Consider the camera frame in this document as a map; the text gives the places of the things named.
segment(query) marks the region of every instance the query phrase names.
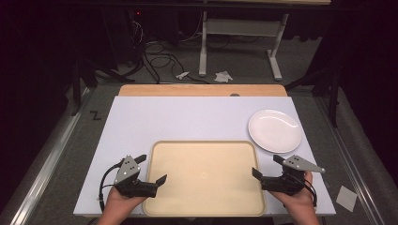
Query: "beige tray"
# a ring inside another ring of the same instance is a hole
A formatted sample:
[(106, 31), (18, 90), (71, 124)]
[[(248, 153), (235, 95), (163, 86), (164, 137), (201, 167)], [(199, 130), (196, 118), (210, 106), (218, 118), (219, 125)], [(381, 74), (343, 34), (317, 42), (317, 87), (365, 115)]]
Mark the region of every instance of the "beige tray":
[(167, 174), (156, 198), (144, 202), (152, 217), (258, 217), (264, 214), (261, 185), (251, 142), (157, 142), (148, 182)]

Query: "table leg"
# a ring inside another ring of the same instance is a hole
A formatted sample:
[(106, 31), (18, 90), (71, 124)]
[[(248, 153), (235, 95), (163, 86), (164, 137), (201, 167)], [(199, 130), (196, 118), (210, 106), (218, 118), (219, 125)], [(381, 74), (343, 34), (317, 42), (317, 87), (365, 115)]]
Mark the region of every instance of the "table leg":
[(200, 51), (200, 61), (199, 61), (199, 76), (206, 76), (207, 67), (207, 12), (203, 12), (203, 22), (202, 22), (202, 49)]
[(288, 17), (289, 17), (289, 14), (284, 14), (282, 16), (282, 20), (281, 20), (281, 23), (280, 23), (279, 28), (278, 28), (278, 34), (277, 34), (277, 37), (275, 39), (274, 48), (272, 50), (268, 50), (269, 63), (271, 64), (272, 73), (273, 73), (274, 78), (275, 78), (276, 81), (281, 81), (282, 80), (282, 75), (281, 75), (281, 71), (279, 70), (278, 62), (276, 61), (275, 55), (276, 55), (276, 52), (278, 51), (279, 45), (281, 43), (282, 35), (283, 35), (283, 32), (284, 32), (284, 28), (286, 27), (286, 23), (287, 23), (287, 18)]

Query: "white tabletop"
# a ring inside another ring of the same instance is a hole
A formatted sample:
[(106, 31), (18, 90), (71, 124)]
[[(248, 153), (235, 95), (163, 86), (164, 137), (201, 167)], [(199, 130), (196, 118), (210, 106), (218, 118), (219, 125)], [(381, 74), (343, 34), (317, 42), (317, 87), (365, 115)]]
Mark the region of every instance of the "white tabletop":
[[(116, 97), (73, 213), (100, 216), (97, 201), (100, 180), (126, 155), (150, 157), (153, 144), (158, 141), (253, 142), (248, 122), (253, 114), (265, 109), (288, 114), (298, 122), (303, 134), (297, 149), (280, 156), (298, 155), (316, 164), (290, 97)], [(282, 166), (273, 161), (273, 154), (256, 144), (255, 147), (260, 172), (265, 176), (280, 176)], [(146, 180), (148, 162), (149, 158), (140, 163), (139, 179), (142, 181)], [(113, 183), (116, 171), (109, 173), (104, 185)], [(314, 172), (313, 185), (318, 195), (316, 213), (334, 215), (336, 212), (321, 174)], [(105, 201), (108, 191), (107, 187), (103, 191)], [(267, 191), (265, 193), (267, 211), (264, 216), (286, 215), (283, 205)], [(141, 205), (133, 210), (132, 216), (145, 216)]]

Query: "cable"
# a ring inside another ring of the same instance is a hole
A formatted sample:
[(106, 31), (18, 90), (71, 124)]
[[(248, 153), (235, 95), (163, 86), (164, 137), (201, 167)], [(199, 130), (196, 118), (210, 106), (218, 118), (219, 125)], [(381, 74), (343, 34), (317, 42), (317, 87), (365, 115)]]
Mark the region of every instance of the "cable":
[(123, 160), (124, 160), (124, 158), (119, 163), (117, 163), (114, 166), (112, 166), (111, 168), (109, 168), (108, 171), (106, 171), (105, 174), (102, 176), (102, 179), (99, 184), (99, 207), (102, 212), (105, 209), (105, 203), (103, 202), (103, 193), (102, 193), (103, 188), (105, 188), (105, 186), (103, 185), (103, 182), (105, 181), (105, 178), (108, 175), (108, 173), (110, 173), (112, 170), (114, 170), (116, 168), (120, 168), (122, 166)]
[(290, 178), (293, 178), (294, 180), (296, 180), (297, 182), (299, 182), (300, 184), (302, 184), (306, 189), (308, 189), (308, 191), (310, 191), (310, 193), (313, 195), (313, 205), (314, 208), (316, 208), (316, 203), (317, 203), (317, 195), (316, 195), (316, 191), (314, 186), (307, 180), (304, 179), (305, 182), (307, 182), (308, 184), (310, 184), (310, 187), (307, 186), (304, 182), (300, 181), (296, 176), (290, 174), (290, 173), (286, 173), (287, 176), (289, 176)]
[[(149, 47), (152, 47), (152, 46), (155, 46), (155, 45), (156, 45), (156, 46), (160, 46), (161, 49), (158, 50), (158, 51), (156, 51), (156, 52), (148, 52), (147, 49), (148, 49)], [(158, 42), (157, 42), (157, 43), (147, 44), (146, 47), (145, 47), (145, 53), (144, 53), (145, 60), (146, 60), (146, 62), (148, 63), (148, 66), (150, 66), (151, 69), (154, 71), (154, 73), (152, 73), (152, 72), (150, 71), (150, 69), (149, 69), (149, 67), (148, 67), (147, 65), (145, 65), (145, 67), (146, 67), (146, 69), (149, 71), (149, 73), (152, 75), (152, 77), (155, 79), (155, 81), (157, 82), (157, 84), (161, 83), (161, 78), (160, 78), (160, 76), (159, 76), (159, 74), (158, 74), (158, 72), (156, 71), (155, 68), (165, 68), (165, 67), (171, 65), (171, 73), (172, 73), (173, 77), (176, 77), (176, 75), (175, 75), (175, 73), (174, 73), (174, 68), (175, 68), (175, 65), (178, 64), (178, 65), (180, 66), (180, 68), (181, 68), (181, 73), (185, 72), (184, 67), (182, 66), (182, 64), (179, 62), (179, 60), (176, 58), (176, 56), (175, 56), (174, 54), (171, 54), (171, 53), (162, 53), (163, 51), (164, 51), (164, 46), (163, 46), (161, 43), (158, 43)], [(149, 60), (149, 59), (147, 58), (147, 55), (148, 55), (148, 54), (154, 56), (154, 58), (152, 58), (151, 60)], [(158, 65), (158, 66), (154, 65), (154, 62), (155, 62), (156, 60), (159, 60), (159, 59), (166, 59), (166, 62), (165, 62), (164, 64), (162, 64), (162, 65)], [(195, 81), (195, 82), (209, 84), (209, 82), (202, 81), (202, 80), (199, 80), (199, 79), (194, 79), (193, 77), (188, 76), (188, 75), (187, 75), (186, 77), (187, 77), (187, 78), (190, 78), (191, 80), (193, 80), (193, 81)]]

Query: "human hand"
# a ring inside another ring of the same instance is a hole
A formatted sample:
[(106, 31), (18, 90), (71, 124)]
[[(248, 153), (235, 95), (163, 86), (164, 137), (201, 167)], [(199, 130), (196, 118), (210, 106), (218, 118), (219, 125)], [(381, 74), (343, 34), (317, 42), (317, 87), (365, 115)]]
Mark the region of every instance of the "human hand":
[[(304, 179), (312, 184), (313, 174), (306, 171)], [(314, 210), (313, 195), (308, 189), (303, 188), (300, 192), (292, 196), (275, 191), (270, 191), (269, 193), (284, 204), (296, 225), (319, 224)]]
[(129, 198), (122, 196), (115, 187), (112, 187), (106, 200), (105, 209), (98, 225), (118, 225), (123, 222), (131, 211), (147, 197)]

